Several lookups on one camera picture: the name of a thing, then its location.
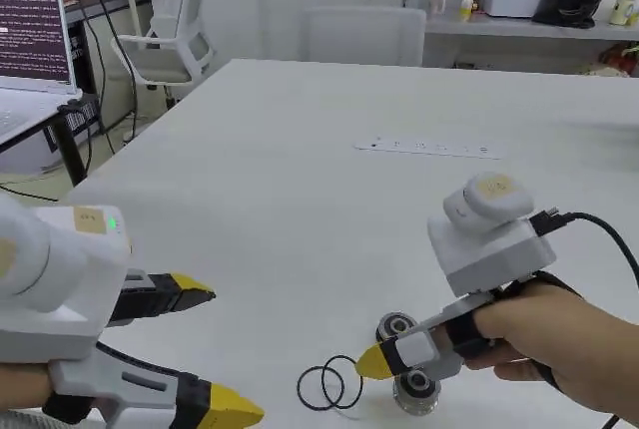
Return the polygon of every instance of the white table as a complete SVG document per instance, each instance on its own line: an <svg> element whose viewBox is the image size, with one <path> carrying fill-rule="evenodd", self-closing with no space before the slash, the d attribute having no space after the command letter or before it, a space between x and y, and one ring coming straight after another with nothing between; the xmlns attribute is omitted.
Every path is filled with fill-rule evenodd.
<svg viewBox="0 0 639 429"><path fill-rule="evenodd" d="M516 176L540 208L600 215L639 251L636 97L622 79L232 62L68 197L124 211L135 266L187 272L219 296L103 340L236 388L265 408L265 428L597 429L606 416L490 371L445 381L425 419L396 407L389 381L367 383L348 417L305 409L296 381L334 354L357 358L385 313L426 318L452 301L426 219L475 173ZM375 136L486 142L506 158L352 147ZM639 321L605 233L575 223L551 242L555 274ZM305 388L321 402L316 379Z"/></svg>

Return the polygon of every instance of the black rubber ring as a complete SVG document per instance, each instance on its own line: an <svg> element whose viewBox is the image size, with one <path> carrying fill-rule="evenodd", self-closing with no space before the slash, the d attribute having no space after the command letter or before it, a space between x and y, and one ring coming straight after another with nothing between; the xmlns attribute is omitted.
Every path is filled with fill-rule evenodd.
<svg viewBox="0 0 639 429"><path fill-rule="evenodd" d="M308 403L302 397L302 381L304 380L305 377L307 377L309 374L311 374L312 372L315 372L315 371L321 371L321 389L323 390L323 394L324 394L326 400L330 403L330 406L313 406L312 404ZM300 402L304 406L306 406L308 409L310 409L311 411L315 411L315 412L330 411L334 407L337 407L336 404L334 402L332 402L328 396L326 396L325 386L324 386L324 382L323 382L324 375L325 375L326 371L331 372L332 374L337 376L337 379L339 379L339 385L341 386L341 390L339 391L339 397L337 398L337 404L339 404L339 402L343 398L343 392L344 392L346 386L343 383L343 377L341 377L341 374L339 374L337 371L335 371L331 367L326 367L326 366L313 366L313 367L310 367L309 369L304 371L302 373L302 375L300 376L300 378L298 379L298 398L300 399Z"/></svg>
<svg viewBox="0 0 639 429"><path fill-rule="evenodd" d="M325 379L327 371L336 372L334 369L332 369L329 366L330 366L330 364L333 361L336 361L338 359L343 359L345 361L351 362L353 366L355 366L357 364L357 362L351 357L342 356L342 355L333 356L331 359L329 359L326 362L326 364L321 369L321 391L323 392L323 396L326 398L326 401L328 401L330 404L332 404L332 407L334 407L335 409L345 410L345 409L350 409L351 407L354 407L354 405L357 404L357 402L359 402L359 399L361 399L361 393L363 392L363 377L361 377L361 376L359 377L359 391L357 392L357 395L355 396L355 398L352 400L352 402L350 404L342 405L342 406L339 405L339 402L343 398L343 389L344 389L343 381L342 381L342 385L341 385L341 395L339 396L337 401L331 400L330 397L328 396L327 391L326 391L326 384L325 384L325 380L324 379Z"/></svg>

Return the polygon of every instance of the finger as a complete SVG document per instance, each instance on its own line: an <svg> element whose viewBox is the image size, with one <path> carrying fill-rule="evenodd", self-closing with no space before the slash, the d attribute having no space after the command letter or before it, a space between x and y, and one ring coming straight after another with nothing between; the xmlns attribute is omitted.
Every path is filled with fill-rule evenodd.
<svg viewBox="0 0 639 429"><path fill-rule="evenodd" d="M492 367L498 364L505 364L506 362L518 361L521 359L526 359L526 356L521 354L510 344L503 342L485 354L482 354L475 359L467 360L466 366L472 370L485 369L486 367Z"/></svg>
<svg viewBox="0 0 639 429"><path fill-rule="evenodd" d="M495 366L495 375L504 381L543 381L529 360L498 364Z"/></svg>
<svg viewBox="0 0 639 429"><path fill-rule="evenodd" d="M508 339L513 330L542 324L539 313L546 305L540 302L557 294L571 293L548 284L529 283L522 295L477 309L473 313L477 329L488 339Z"/></svg>

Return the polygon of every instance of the sticker label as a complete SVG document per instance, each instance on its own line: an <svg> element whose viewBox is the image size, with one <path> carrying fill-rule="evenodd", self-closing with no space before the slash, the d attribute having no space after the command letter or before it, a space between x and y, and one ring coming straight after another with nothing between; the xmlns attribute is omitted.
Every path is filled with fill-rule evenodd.
<svg viewBox="0 0 639 429"><path fill-rule="evenodd" d="M488 200L505 197L516 191L512 180L506 175L497 175L492 178L486 178L477 183L477 189Z"/></svg>
<svg viewBox="0 0 639 429"><path fill-rule="evenodd" d="M107 224L104 221L104 212L95 208L74 207L73 220L76 230L91 234L106 234Z"/></svg>
<svg viewBox="0 0 639 429"><path fill-rule="evenodd" d="M16 261L16 243L0 237L0 277L4 277Z"/></svg>

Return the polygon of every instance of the white office chair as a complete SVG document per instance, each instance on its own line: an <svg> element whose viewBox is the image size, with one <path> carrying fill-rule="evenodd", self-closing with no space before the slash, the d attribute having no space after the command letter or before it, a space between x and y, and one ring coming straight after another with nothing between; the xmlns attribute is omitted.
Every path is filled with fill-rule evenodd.
<svg viewBox="0 0 639 429"><path fill-rule="evenodd" d="M423 10L396 7L313 7L304 12L302 59L420 67L426 32Z"/></svg>
<svg viewBox="0 0 639 429"><path fill-rule="evenodd" d="M201 6L202 0L182 0L172 38L155 36L159 32L154 29L153 20L145 37L118 36L131 62L137 85L188 87L204 80L215 51L204 32ZM126 58L115 38L111 47L124 67L111 69L111 78L130 78Z"/></svg>

